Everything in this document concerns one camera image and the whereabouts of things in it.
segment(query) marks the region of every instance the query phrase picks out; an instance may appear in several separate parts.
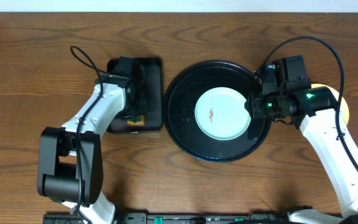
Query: cable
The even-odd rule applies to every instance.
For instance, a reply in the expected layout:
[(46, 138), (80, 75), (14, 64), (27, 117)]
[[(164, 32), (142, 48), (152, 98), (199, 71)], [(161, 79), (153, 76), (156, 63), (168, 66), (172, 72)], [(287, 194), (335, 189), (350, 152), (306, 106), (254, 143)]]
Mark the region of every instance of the cable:
[(105, 71), (103, 71), (103, 70), (101, 70), (101, 69), (96, 68), (96, 66), (92, 66), (92, 65), (90, 65), (90, 64), (88, 64), (88, 63), (86, 63), (86, 62), (84, 62), (82, 59), (79, 58), (79, 56), (77, 56), (77, 54), (74, 53), (73, 48), (79, 50), (82, 54), (84, 54), (84, 56), (85, 56), (87, 59), (88, 59), (88, 57), (86, 56), (86, 54), (85, 54), (84, 52), (82, 52), (82, 50), (80, 50), (79, 47), (77, 47), (77, 46), (71, 46), (71, 47), (70, 47), (70, 52), (71, 52), (71, 54), (72, 54), (75, 58), (77, 58), (77, 60), (79, 60), (82, 64), (88, 66), (89, 68), (97, 69), (99, 72), (107, 73), (107, 72), (105, 72)]
[[(80, 51), (85, 57), (86, 59), (88, 59), (88, 61), (92, 64), (92, 67), (90, 65), (88, 65), (87, 63), (85, 63), (84, 61), (82, 61), (73, 51), (73, 49), (77, 49), (78, 51)], [(76, 130), (76, 134), (75, 134), (75, 142), (76, 142), (76, 156), (77, 156), (77, 170), (78, 170), (78, 201), (77, 204), (75, 206), (75, 208), (70, 211), (71, 214), (77, 215), (78, 211), (80, 210), (81, 204), (82, 204), (82, 198), (83, 198), (83, 194), (82, 194), (82, 190), (83, 190), (83, 181), (82, 181), (82, 165), (81, 165), (81, 150), (82, 150), (82, 145), (81, 145), (81, 141), (80, 141), (80, 132), (81, 132), (81, 126), (83, 125), (83, 122), (86, 118), (86, 115), (88, 115), (88, 113), (92, 110), (92, 108), (95, 106), (95, 104), (100, 100), (100, 98), (102, 98), (103, 96), (103, 83), (102, 83), (102, 78), (100, 75), (100, 70), (97, 68), (97, 66), (93, 63), (92, 59), (83, 51), (81, 50), (79, 47), (77, 46), (71, 46), (70, 47), (70, 51), (71, 53), (74, 55), (75, 58), (77, 58), (80, 62), (82, 62), (83, 64), (87, 65), (88, 67), (91, 67), (95, 70), (96, 74), (98, 75), (98, 79), (99, 79), (99, 83), (100, 83), (100, 92), (98, 97), (93, 101), (93, 103), (91, 104), (91, 106), (89, 106), (88, 109), (86, 109), (86, 111), (84, 112), (84, 114), (78, 119), (78, 126), (77, 126), (77, 130)]]
[(286, 40), (284, 42), (282, 42), (281, 44), (279, 44), (277, 47), (275, 47), (271, 53), (266, 57), (266, 59), (264, 60), (263, 64), (259, 67), (258, 71), (257, 71), (257, 75), (261, 74), (263, 72), (263, 70), (265, 69), (265, 65), (267, 63), (267, 61), (269, 60), (269, 58), (273, 55), (273, 53), (279, 49), (281, 46), (289, 43), (289, 42), (293, 42), (294, 40), (301, 40), (301, 39), (310, 39), (310, 40), (315, 40), (317, 42), (320, 42), (321, 44), (323, 44), (324, 46), (326, 46), (335, 56), (335, 59), (338, 63), (339, 66), (339, 71), (341, 72), (341, 86), (339, 88), (339, 98), (338, 98), (338, 104), (336, 105), (336, 112), (335, 112), (335, 126), (336, 126), (336, 131), (338, 133), (338, 137), (341, 140), (341, 143), (343, 145), (343, 148), (347, 154), (347, 156), (349, 157), (350, 161), (352, 162), (354, 168), (356, 169), (357, 173), (358, 173), (358, 165), (357, 162), (354, 160), (352, 153), (350, 152), (349, 148), (347, 147), (347, 144), (345, 142), (345, 139), (343, 138), (343, 133), (341, 131), (341, 127), (339, 125), (339, 114), (340, 114), (340, 109), (341, 109), (341, 103), (342, 103), (342, 96), (343, 96), (343, 89), (344, 89), (344, 83), (345, 83), (345, 74), (344, 74), (344, 70), (343, 70), (343, 65), (341, 62), (341, 59), (339, 58), (337, 52), (334, 50), (334, 48), (332, 46), (330, 46), (327, 42), (323, 41), (320, 38), (317, 37), (311, 37), (311, 36), (300, 36), (300, 37), (295, 37), (289, 40)]

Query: wooden table surface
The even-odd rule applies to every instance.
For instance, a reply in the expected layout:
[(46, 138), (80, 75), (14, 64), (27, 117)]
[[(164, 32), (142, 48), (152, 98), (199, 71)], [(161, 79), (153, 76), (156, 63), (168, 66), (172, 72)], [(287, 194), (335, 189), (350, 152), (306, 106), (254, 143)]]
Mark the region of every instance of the wooden table surface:
[[(0, 13), (0, 223), (41, 223), (68, 210), (38, 195), (40, 133), (69, 120), (93, 91), (94, 71), (71, 56), (159, 56), (163, 89), (186, 67), (223, 59), (256, 69), (280, 42), (328, 41), (342, 58), (348, 124), (358, 145), (358, 14)], [(302, 54), (314, 82), (339, 87), (334, 57), (310, 40), (273, 58)], [(264, 143), (232, 163), (199, 161), (158, 133), (103, 137), (103, 192), (121, 209), (152, 213), (249, 213), (312, 205), (339, 213), (316, 153), (294, 127), (273, 124)]]

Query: white background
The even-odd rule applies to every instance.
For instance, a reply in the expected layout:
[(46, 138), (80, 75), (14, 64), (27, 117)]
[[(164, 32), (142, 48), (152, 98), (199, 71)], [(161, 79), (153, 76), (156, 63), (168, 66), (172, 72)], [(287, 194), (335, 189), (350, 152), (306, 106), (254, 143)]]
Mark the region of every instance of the white background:
[(0, 0), (0, 12), (358, 12), (358, 0)]

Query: black metal base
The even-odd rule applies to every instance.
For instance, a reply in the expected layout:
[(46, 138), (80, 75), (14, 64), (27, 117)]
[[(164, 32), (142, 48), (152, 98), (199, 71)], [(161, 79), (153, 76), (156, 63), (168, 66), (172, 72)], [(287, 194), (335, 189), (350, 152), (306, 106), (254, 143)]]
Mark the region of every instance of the black metal base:
[[(107, 131), (110, 133), (138, 133), (144, 131), (159, 131), (163, 125), (162, 117), (162, 63), (159, 58), (136, 58), (145, 72), (144, 93), (149, 112), (145, 115), (144, 126), (129, 126), (127, 119), (115, 118)], [(117, 65), (118, 59), (108, 62), (110, 72)]]

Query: black cable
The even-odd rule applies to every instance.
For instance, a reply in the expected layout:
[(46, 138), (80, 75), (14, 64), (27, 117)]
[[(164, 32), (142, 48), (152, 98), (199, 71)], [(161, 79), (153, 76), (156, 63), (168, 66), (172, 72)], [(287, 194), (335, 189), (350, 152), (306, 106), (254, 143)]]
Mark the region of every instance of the black cable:
[(81, 141), (80, 141), (80, 132), (81, 132), (81, 126), (83, 125), (83, 122), (86, 118), (86, 115), (88, 115), (88, 113), (92, 110), (92, 108), (95, 106), (95, 104), (100, 100), (100, 98), (102, 98), (103, 96), (103, 83), (102, 83), (102, 78), (100, 75), (100, 70), (97, 68), (97, 66), (93, 63), (92, 59), (83, 51), (81, 50), (79, 47), (77, 46), (71, 46), (70, 47), (70, 51), (71, 53), (74, 55), (75, 58), (77, 58), (80, 62), (82, 62), (83, 64), (89, 66), (87, 63), (85, 63), (84, 61), (82, 61), (80, 58), (78, 58), (78, 56), (74, 53), (73, 49), (77, 49), (78, 51), (80, 51), (85, 57), (86, 59), (88, 59), (88, 61), (92, 64), (92, 67), (96, 74), (98, 75), (98, 79), (99, 79), (99, 83), (100, 83), (100, 92), (98, 97), (93, 101), (93, 103), (91, 104), (91, 106), (89, 106), (88, 109), (86, 109), (86, 111), (84, 112), (84, 114), (78, 119), (78, 126), (77, 126), (77, 130), (76, 130), (76, 134), (75, 134), (75, 142), (76, 142), (76, 154), (77, 154), (77, 170), (78, 170), (78, 201), (76, 204), (76, 207), (74, 208), (73, 211), (70, 211), (71, 214), (77, 215), (78, 211), (80, 210), (81, 204), (82, 204), (82, 198), (83, 198), (83, 194), (82, 194), (82, 190), (83, 190), (83, 180), (82, 180), (82, 165), (81, 165), (81, 150), (82, 150), (82, 145), (81, 145)]
[(334, 48), (332, 46), (330, 46), (327, 42), (323, 41), (320, 38), (317, 37), (311, 37), (311, 36), (301, 36), (301, 37), (295, 37), (289, 40), (286, 40), (284, 42), (282, 42), (281, 44), (279, 44), (277, 47), (275, 47), (271, 53), (266, 57), (265, 61), (263, 62), (263, 64), (259, 67), (259, 70), (257, 71), (257, 75), (261, 74), (263, 72), (263, 70), (265, 69), (265, 65), (267, 63), (267, 61), (269, 60), (269, 58), (273, 55), (273, 53), (279, 49), (281, 46), (289, 43), (289, 42), (293, 42), (294, 40), (301, 40), (301, 39), (310, 39), (310, 40), (315, 40), (317, 42), (322, 43), (324, 46), (326, 46), (335, 56), (335, 59), (338, 63), (339, 66), (339, 70), (341, 72), (341, 86), (339, 88), (339, 98), (338, 98), (338, 104), (336, 105), (336, 112), (335, 112), (335, 125), (336, 125), (336, 131), (338, 133), (338, 137), (341, 140), (341, 143), (343, 145), (343, 148), (347, 154), (347, 156), (349, 157), (350, 161), (352, 162), (354, 168), (356, 169), (357, 173), (358, 173), (358, 165), (357, 162), (354, 160), (352, 153), (350, 152), (349, 148), (347, 147), (347, 144), (345, 142), (345, 139), (343, 138), (344, 134), (341, 131), (341, 127), (339, 125), (339, 114), (340, 114), (340, 109), (341, 109), (341, 103), (342, 103), (342, 96), (343, 96), (343, 89), (344, 89), (344, 83), (345, 83), (345, 74), (344, 74), (344, 70), (343, 70), (343, 65), (341, 62), (341, 59), (339, 58), (337, 52), (334, 50)]
[(107, 72), (105, 72), (105, 71), (103, 71), (103, 70), (101, 70), (101, 69), (96, 68), (96, 66), (94, 67), (94, 66), (92, 66), (92, 65), (90, 65), (90, 64), (88, 64), (88, 63), (86, 63), (86, 62), (84, 62), (82, 59), (80, 59), (79, 56), (77, 56), (77, 55), (74, 53), (73, 47), (74, 47), (75, 49), (79, 50), (79, 51), (81, 51), (81, 50), (80, 50), (80, 48), (77, 47), (77, 46), (71, 46), (71, 47), (70, 47), (70, 52), (71, 52), (71, 54), (73, 54), (73, 56), (74, 56), (75, 58), (77, 58), (77, 60), (79, 60), (81, 63), (83, 63), (84, 65), (88, 66), (89, 68), (97, 69), (99, 72), (107, 73)]

